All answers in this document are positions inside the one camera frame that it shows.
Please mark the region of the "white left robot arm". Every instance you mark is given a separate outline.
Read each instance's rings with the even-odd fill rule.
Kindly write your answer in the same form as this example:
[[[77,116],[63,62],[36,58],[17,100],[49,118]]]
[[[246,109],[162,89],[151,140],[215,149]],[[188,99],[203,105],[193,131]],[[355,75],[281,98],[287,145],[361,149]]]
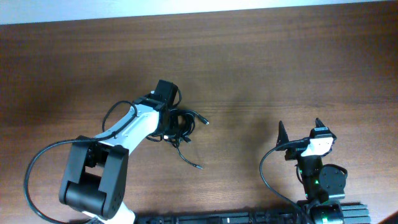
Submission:
[[[78,136],[71,146],[59,201],[103,223],[134,223],[123,202],[129,155],[149,135],[162,134],[178,86],[159,80],[154,91],[129,103],[112,127],[90,139]]]

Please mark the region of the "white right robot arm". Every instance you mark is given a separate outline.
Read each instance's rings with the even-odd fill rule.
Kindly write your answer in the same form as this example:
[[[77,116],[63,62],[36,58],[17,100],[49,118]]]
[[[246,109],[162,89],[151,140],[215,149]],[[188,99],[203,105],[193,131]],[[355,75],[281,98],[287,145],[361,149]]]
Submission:
[[[297,161],[306,199],[297,202],[302,223],[343,223],[340,200],[345,198],[348,171],[322,159],[332,151],[336,135],[317,118],[308,137],[291,141],[279,122],[276,146],[286,161]]]

